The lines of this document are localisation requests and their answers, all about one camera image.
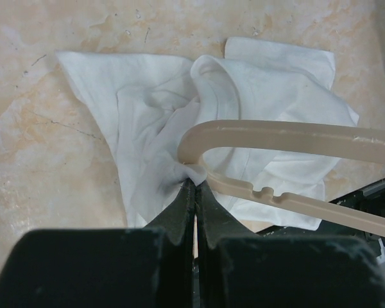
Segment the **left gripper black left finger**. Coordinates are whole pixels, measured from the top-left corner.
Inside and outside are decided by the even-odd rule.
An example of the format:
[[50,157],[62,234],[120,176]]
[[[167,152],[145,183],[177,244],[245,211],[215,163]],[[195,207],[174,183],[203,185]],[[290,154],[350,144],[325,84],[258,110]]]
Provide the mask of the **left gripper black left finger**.
[[0,307],[192,307],[196,188],[143,228],[34,230],[0,273]]

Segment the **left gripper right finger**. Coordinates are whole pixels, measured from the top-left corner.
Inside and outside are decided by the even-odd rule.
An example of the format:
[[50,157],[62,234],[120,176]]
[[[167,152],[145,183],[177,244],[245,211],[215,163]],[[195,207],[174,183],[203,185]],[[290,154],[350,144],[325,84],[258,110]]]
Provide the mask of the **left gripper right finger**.
[[380,250],[366,232],[328,221],[252,232],[207,184],[195,209],[202,307],[385,307]]

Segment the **white t-shirt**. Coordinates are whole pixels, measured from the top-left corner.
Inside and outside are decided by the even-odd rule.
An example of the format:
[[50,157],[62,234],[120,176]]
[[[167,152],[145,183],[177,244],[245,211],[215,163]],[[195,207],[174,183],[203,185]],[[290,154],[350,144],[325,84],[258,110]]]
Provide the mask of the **white t-shirt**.
[[176,157],[183,134],[227,119],[356,126],[359,115],[332,93],[328,51],[230,37],[221,58],[59,51],[74,95],[89,109],[119,173],[129,227],[143,227],[199,166]]

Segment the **beige wooden hanger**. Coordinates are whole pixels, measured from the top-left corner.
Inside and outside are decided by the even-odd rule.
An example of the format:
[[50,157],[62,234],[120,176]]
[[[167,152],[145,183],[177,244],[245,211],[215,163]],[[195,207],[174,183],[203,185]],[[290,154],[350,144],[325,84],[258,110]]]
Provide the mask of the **beige wooden hanger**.
[[[385,131],[328,124],[219,120],[188,130],[178,146],[183,164],[205,166],[203,154],[214,148],[253,148],[310,153],[385,165]],[[209,186],[225,195],[290,210],[385,237],[385,218],[340,205],[273,189],[255,191],[249,182],[207,170]]]

